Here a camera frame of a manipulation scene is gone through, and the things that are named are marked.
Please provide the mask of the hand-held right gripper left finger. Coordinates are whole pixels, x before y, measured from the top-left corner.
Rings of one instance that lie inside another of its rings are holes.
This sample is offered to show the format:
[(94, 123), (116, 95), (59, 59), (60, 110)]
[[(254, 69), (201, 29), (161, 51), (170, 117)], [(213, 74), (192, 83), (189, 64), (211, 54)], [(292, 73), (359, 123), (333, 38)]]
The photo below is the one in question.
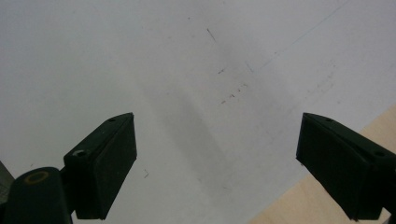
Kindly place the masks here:
[(64, 156), (66, 195), (77, 218), (106, 218), (136, 157), (132, 113), (107, 119)]

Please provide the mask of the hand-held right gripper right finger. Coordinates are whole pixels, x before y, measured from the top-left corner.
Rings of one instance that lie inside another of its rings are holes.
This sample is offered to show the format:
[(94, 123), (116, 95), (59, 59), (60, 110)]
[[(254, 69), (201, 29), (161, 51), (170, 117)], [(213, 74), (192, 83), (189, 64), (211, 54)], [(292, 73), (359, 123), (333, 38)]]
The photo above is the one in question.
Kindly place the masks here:
[(296, 159), (352, 220), (396, 221), (396, 154), (334, 119), (304, 113)]

